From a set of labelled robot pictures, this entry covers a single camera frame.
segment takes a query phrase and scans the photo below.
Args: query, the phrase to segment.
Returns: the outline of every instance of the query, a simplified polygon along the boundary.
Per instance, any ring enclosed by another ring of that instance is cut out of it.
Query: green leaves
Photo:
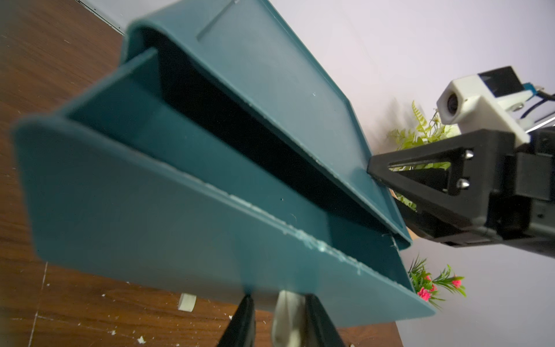
[[[399,193],[395,193],[395,196],[397,197],[397,200],[404,203],[405,205],[412,208],[413,210],[416,210],[416,204],[414,202],[408,200],[407,198],[405,198],[403,195]]]
[[[420,259],[420,256],[417,256],[415,260],[412,261],[411,267],[409,268],[409,273],[421,273],[425,270],[427,258]]]
[[[436,300],[445,301],[445,300],[443,300],[443,299],[436,298],[435,296],[432,296],[432,297],[429,299],[428,302],[429,302],[430,304],[432,304],[433,307],[435,307],[436,309],[438,309],[438,310],[441,311],[441,306],[436,302]]]
[[[418,120],[418,125],[416,126],[416,130],[426,134],[425,128],[427,127],[428,122],[426,121],[426,118],[424,118],[420,110],[416,107],[414,100],[412,101],[412,113],[415,115],[416,119]]]

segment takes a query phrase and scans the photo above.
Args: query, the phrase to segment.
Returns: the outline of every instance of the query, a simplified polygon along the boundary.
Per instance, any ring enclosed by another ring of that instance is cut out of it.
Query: cable
[[[541,90],[536,92],[536,95],[539,96],[540,98],[542,98],[543,100],[535,103],[533,106],[531,106],[529,109],[526,110],[526,112],[524,112],[521,116],[521,119],[525,119],[525,117],[527,115],[530,114],[530,112],[532,112],[533,110],[535,110],[536,108],[538,108],[539,106],[545,104],[548,101],[555,101],[555,94],[553,95],[549,95],[546,92],[543,92]]]
[[[533,110],[535,110],[536,108],[538,108],[539,106],[545,104],[548,100],[547,99],[543,99],[540,102],[535,103],[533,106],[531,106],[529,109],[526,110],[526,112],[524,112],[521,116],[521,119],[524,119],[527,115],[530,114],[530,112],[532,112]]]
[[[540,98],[542,98],[544,100],[555,101],[555,94],[549,95],[546,92],[538,90],[536,95],[538,95]]]

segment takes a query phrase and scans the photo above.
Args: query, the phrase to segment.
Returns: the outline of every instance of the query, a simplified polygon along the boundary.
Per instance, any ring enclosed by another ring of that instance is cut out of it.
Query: pink flower
[[[424,301],[428,301],[430,299],[430,297],[432,296],[432,294],[430,294],[429,291],[427,291],[424,287],[422,287],[422,289],[420,289],[420,291],[418,292],[418,295],[424,300]]]

